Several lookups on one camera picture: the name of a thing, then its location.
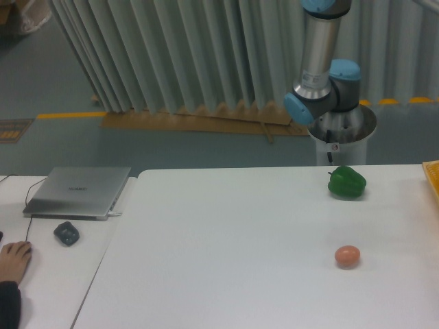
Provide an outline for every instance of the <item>laptop logo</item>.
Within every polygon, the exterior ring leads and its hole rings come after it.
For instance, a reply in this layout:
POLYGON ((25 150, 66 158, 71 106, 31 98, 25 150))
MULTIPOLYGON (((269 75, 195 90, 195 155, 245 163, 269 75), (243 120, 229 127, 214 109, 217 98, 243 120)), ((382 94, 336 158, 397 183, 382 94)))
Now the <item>laptop logo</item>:
POLYGON ((87 191, 88 187, 69 187, 70 191, 87 191))

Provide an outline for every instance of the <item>green bell pepper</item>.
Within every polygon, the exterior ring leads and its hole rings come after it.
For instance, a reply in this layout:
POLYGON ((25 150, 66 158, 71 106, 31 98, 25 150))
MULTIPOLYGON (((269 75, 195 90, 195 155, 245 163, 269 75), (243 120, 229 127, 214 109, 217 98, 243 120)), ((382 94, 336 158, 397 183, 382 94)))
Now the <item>green bell pepper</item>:
POLYGON ((363 194, 366 180, 354 169, 341 166, 330 174, 328 188, 332 193, 348 198, 359 197, 363 194))

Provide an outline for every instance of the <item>blue joint cap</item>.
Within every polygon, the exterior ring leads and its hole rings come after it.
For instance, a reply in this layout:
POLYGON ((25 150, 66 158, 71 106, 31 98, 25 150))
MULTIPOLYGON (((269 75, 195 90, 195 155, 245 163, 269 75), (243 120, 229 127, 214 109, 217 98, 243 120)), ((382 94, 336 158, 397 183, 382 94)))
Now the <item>blue joint cap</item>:
POLYGON ((308 108, 291 93, 286 94, 283 105, 291 118, 301 125, 309 125, 315 120, 308 108))
POLYGON ((329 9, 335 0, 300 0, 302 7, 308 12, 324 12, 329 9))
POLYGON ((361 79, 360 68, 352 60, 333 60, 329 75, 334 79, 345 81, 358 81, 361 79))

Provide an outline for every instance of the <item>yellow tray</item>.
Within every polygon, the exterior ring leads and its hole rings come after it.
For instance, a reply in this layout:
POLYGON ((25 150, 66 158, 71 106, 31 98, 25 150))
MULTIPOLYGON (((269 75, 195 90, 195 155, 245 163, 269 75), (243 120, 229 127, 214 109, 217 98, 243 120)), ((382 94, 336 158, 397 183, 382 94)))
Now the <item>yellow tray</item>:
POLYGON ((423 169, 433 189, 434 195, 439 202, 439 160, 423 162, 423 169))

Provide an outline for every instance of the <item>yellow floor line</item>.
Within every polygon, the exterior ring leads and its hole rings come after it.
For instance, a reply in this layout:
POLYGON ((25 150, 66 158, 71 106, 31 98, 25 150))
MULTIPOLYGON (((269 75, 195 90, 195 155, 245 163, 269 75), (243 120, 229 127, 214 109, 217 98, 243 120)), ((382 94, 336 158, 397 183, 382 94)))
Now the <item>yellow floor line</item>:
MULTIPOLYGON (((413 97, 409 100, 409 103, 434 103, 434 99, 427 97, 413 97)), ((359 101, 361 105, 371 106, 367 99, 361 99, 359 101)), ((380 105, 385 104, 399 104, 399 102, 393 98, 385 98, 378 102, 380 105)), ((90 118, 90 117, 104 117, 107 112, 74 112, 74 113, 49 113, 49 114, 39 114, 37 119, 65 119, 65 118, 90 118)))
POLYGON ((39 114, 37 119, 64 119, 64 118, 89 118, 104 117, 107 112, 76 112, 76 113, 50 113, 39 114))

